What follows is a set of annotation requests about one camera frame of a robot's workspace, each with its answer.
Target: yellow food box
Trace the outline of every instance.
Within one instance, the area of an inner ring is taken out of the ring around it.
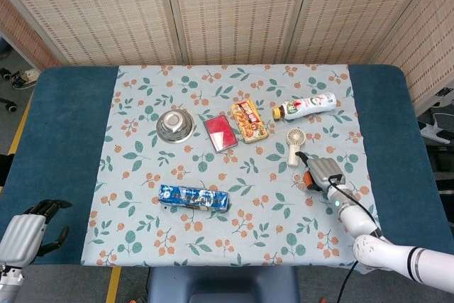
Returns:
[[[232,105],[232,114],[245,143],[259,141],[268,137],[267,129],[251,99],[234,103]]]

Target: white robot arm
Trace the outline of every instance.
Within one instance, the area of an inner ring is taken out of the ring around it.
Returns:
[[[454,255],[390,243],[372,215],[345,186],[345,176],[332,158],[308,159],[298,152],[311,175],[309,189],[326,192],[339,219],[355,238],[353,255],[363,265],[387,268],[431,287],[454,293]]]
[[[41,245],[51,218],[58,209],[71,206],[63,200],[43,200],[12,218],[0,242],[0,302],[13,303],[23,284],[22,269],[37,256],[63,244],[70,230],[68,226],[63,228],[56,241]]]

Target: metal bowl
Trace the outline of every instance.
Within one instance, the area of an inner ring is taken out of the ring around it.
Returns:
[[[166,111],[157,120],[156,132],[167,143],[181,143],[191,137],[194,119],[187,111],[175,109]]]

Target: handheld fan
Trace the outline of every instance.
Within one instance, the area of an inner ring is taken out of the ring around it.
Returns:
[[[287,133],[287,145],[289,145],[289,166],[298,166],[299,157],[296,156],[295,153],[299,152],[299,147],[305,140],[306,134],[300,128],[292,128]]]

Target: plastic bottle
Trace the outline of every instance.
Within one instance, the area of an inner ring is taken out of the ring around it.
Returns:
[[[336,107],[336,97],[332,92],[310,97],[308,99],[293,99],[284,102],[281,106],[272,109],[275,120],[292,120],[313,113],[330,111]]]

